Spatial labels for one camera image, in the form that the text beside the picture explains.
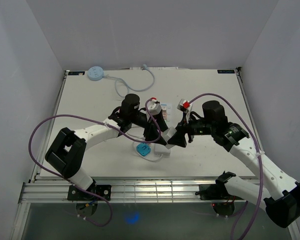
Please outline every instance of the red cap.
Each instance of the red cap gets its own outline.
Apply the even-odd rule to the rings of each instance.
[[[184,108],[186,108],[186,109],[187,109],[189,106],[190,106],[190,104],[189,104],[189,102],[188,102],[188,101],[186,101],[185,103],[183,103],[183,107],[184,107]]]

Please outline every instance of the black label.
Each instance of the black label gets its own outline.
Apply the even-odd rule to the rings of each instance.
[[[76,76],[76,75],[84,75],[84,73],[85,73],[85,71],[70,71],[69,73],[68,73],[68,76]]]
[[[229,74],[229,73],[230,74],[233,74],[233,73],[235,74],[235,71],[234,70],[218,70],[218,74],[221,74],[221,73],[222,74],[225,74],[225,73],[226,74]]]

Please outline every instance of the blue cable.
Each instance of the blue cable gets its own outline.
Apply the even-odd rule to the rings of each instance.
[[[116,91],[116,93],[120,96],[120,97],[122,97],[122,98],[124,98],[124,96],[122,96],[120,93],[119,93],[119,91],[118,91],[118,89],[117,89],[117,83],[118,82],[122,82],[125,86],[126,86],[126,89],[128,90],[128,93],[127,94],[129,94],[129,92],[130,92],[130,89],[132,90],[132,91],[135,91],[135,92],[143,92],[143,91],[147,91],[148,89],[150,89],[151,88],[151,86],[153,86],[153,84],[154,84],[154,82],[155,82],[155,76],[154,76],[154,74],[151,72],[151,70],[148,68],[148,66],[147,65],[145,65],[145,64],[143,64],[142,65],[142,70],[147,70],[151,75],[152,75],[152,77],[153,77],[153,82],[150,84],[150,86],[148,86],[148,87],[146,87],[146,88],[144,88],[144,89],[133,89],[125,80],[123,80],[122,78],[120,78],[120,77],[113,77],[113,76],[105,76],[105,78],[106,79],[114,79],[115,80],[115,82],[114,82],[114,88],[115,88],[115,91]]]

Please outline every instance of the gray wall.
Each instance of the gray wall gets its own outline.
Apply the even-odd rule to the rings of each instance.
[[[279,1],[243,73],[265,152],[300,181],[300,0]]]
[[[27,0],[65,70],[243,65],[278,0]]]
[[[22,183],[33,170],[29,135],[52,114],[62,75],[26,1],[0,0],[0,240],[9,238]],[[38,137],[35,152],[39,144]]]

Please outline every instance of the gray floor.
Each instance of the gray floor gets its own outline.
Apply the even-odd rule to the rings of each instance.
[[[240,209],[243,203],[236,203]],[[75,204],[32,204],[23,240],[223,240],[230,239],[234,218],[199,215],[214,211],[209,203],[114,204],[112,222],[96,227],[66,212],[75,213]],[[236,238],[247,225],[254,206],[249,204],[236,228]],[[92,219],[104,222],[108,207],[100,204]],[[245,240],[289,240],[288,229],[276,226],[265,212],[259,211]]]

